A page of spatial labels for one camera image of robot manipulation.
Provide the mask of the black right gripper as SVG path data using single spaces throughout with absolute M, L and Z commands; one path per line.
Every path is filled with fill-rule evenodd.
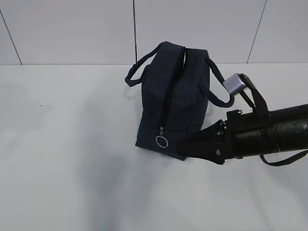
M 226 159 L 242 159 L 260 155 L 270 149 L 270 113 L 240 114 L 239 110 L 227 112 L 224 132 L 223 121 L 192 133 L 176 144 L 179 155 L 205 155 L 205 160 L 223 165 Z M 220 155 L 213 154 L 218 147 Z

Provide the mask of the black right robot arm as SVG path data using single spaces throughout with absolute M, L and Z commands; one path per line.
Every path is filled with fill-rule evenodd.
M 229 111 L 225 121 L 179 141 L 177 152 L 218 165 L 256 155 L 269 166 L 289 165 L 308 153 L 308 106 L 247 114 Z

